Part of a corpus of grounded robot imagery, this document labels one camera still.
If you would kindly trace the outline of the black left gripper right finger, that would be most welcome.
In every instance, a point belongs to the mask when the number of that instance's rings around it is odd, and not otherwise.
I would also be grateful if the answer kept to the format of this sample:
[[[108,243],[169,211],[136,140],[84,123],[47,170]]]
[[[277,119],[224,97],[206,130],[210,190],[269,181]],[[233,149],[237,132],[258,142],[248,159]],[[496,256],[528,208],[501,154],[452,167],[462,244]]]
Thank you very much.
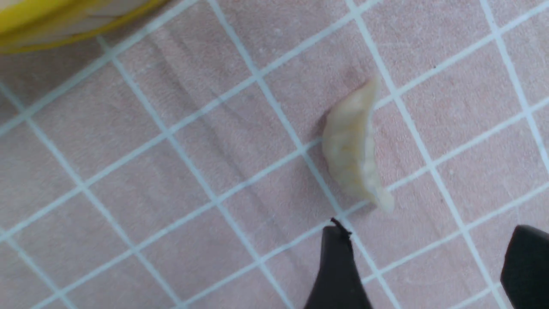
[[[549,307],[549,235],[515,227],[504,258],[501,284],[514,309]]]

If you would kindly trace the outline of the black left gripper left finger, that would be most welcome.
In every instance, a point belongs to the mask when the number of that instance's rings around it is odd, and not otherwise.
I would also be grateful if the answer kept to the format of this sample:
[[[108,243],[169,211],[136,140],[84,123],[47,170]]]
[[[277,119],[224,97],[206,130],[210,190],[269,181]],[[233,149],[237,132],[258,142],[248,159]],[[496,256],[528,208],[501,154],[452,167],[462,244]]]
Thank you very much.
[[[337,219],[322,229],[321,259],[306,309],[371,309],[355,263],[351,231]]]

